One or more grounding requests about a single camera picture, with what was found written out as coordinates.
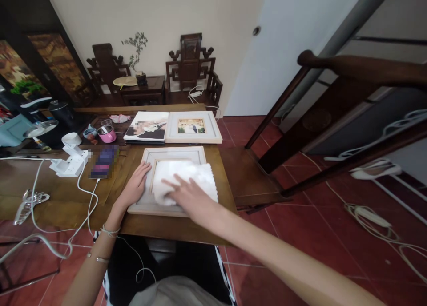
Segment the kettle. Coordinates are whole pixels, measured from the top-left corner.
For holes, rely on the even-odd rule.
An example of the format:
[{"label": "kettle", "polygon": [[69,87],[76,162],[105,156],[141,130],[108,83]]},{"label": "kettle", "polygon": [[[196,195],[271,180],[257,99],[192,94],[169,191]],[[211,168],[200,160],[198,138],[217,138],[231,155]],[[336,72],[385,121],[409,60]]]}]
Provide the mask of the kettle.
[{"label": "kettle", "polygon": [[61,124],[70,129],[76,128],[76,125],[78,124],[76,113],[66,101],[51,101],[48,110]]}]

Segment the potted plant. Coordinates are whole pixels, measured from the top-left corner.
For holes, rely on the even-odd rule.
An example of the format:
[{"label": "potted plant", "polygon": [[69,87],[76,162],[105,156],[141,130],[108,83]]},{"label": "potted plant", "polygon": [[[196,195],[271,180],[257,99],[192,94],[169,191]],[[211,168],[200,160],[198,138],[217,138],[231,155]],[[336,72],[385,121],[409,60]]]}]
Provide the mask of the potted plant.
[{"label": "potted plant", "polygon": [[132,54],[129,58],[129,67],[133,69],[133,71],[136,73],[136,78],[138,80],[138,85],[146,85],[147,80],[145,77],[145,74],[143,72],[138,72],[135,70],[135,66],[137,63],[139,63],[139,56],[141,55],[143,46],[147,47],[147,38],[145,37],[143,32],[137,32],[135,34],[134,38],[129,37],[129,39],[126,39],[125,41],[122,41],[122,44],[129,44],[133,47],[136,47],[137,53],[134,56]]},{"label": "potted plant", "polygon": [[34,81],[21,80],[16,83],[15,87],[11,89],[10,92],[15,95],[22,95],[25,99],[34,101],[43,97],[41,94],[43,89],[42,85]]}]

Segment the photo album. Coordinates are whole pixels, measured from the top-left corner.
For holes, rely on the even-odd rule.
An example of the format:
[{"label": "photo album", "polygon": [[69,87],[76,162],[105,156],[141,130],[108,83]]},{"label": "photo album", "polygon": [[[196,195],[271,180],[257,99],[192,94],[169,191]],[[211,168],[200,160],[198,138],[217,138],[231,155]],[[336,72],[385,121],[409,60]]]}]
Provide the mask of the photo album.
[{"label": "photo album", "polygon": [[130,144],[222,143],[222,136],[212,111],[138,112],[123,138]]},{"label": "photo album", "polygon": [[123,139],[132,141],[165,141],[169,113],[138,112]]}]

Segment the white slipper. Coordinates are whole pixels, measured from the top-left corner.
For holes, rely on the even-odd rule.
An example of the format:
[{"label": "white slipper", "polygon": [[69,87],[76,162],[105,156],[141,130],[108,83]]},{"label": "white slipper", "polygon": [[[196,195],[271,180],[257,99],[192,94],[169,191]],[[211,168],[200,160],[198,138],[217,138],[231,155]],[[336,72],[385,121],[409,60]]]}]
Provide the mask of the white slipper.
[{"label": "white slipper", "polygon": [[[377,169],[380,171],[382,169],[382,171],[379,173],[376,173],[376,174],[367,173],[367,171],[372,171],[372,170],[377,170]],[[382,166],[379,166],[379,165],[377,165],[375,167],[369,166],[368,168],[357,170],[357,171],[353,172],[351,175],[355,179],[373,180],[373,179],[379,178],[381,176],[398,175],[401,172],[402,172],[402,169],[400,168],[399,165],[388,162]]]},{"label": "white slipper", "polygon": [[370,163],[371,163],[371,165],[368,165],[366,167],[360,166],[360,167],[354,168],[354,169],[352,169],[350,171],[354,172],[354,171],[358,171],[358,170],[365,170],[365,169],[369,169],[369,168],[383,166],[383,165],[386,165],[386,164],[392,164],[387,158],[382,158],[382,157],[378,158],[378,159],[375,159],[375,160],[371,161]]}]

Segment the black pants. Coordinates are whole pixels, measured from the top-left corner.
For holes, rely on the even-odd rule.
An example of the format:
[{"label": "black pants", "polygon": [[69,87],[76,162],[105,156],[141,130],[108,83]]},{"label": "black pants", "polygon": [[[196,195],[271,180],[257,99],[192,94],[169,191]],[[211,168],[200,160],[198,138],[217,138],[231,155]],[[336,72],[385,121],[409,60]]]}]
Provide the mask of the black pants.
[{"label": "black pants", "polygon": [[[226,272],[222,262],[218,261],[219,254],[215,246],[177,242],[175,256],[166,267],[163,263],[160,265],[157,263],[143,237],[132,235],[120,237],[139,253],[144,267],[154,273],[157,281],[167,276],[186,276],[219,301],[232,305],[231,290],[224,277]],[[148,270],[141,271],[137,277],[140,283],[136,282],[135,275],[141,268],[138,255],[123,239],[117,238],[104,282],[107,299],[113,306],[128,306],[137,292],[154,283],[153,275]]]}]

